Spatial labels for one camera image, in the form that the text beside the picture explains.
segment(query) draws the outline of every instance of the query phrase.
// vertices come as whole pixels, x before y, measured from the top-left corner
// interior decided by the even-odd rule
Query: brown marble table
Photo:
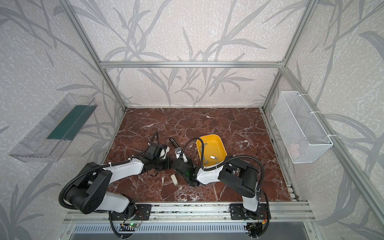
[[[219,135],[228,155],[255,156],[264,164],[262,188],[270,201],[291,201],[258,108],[128,109],[106,162],[123,161],[141,152],[156,131],[159,132],[160,144],[170,147],[168,156],[171,159],[175,159],[175,155],[169,137],[183,147],[193,137]],[[200,159],[196,144],[190,144],[186,154],[194,161]],[[137,202],[242,201],[241,195],[221,182],[190,187],[176,174],[179,184],[175,186],[170,177],[173,173],[170,169],[159,172],[156,177],[147,173],[127,177],[111,184],[109,191],[124,194]]]

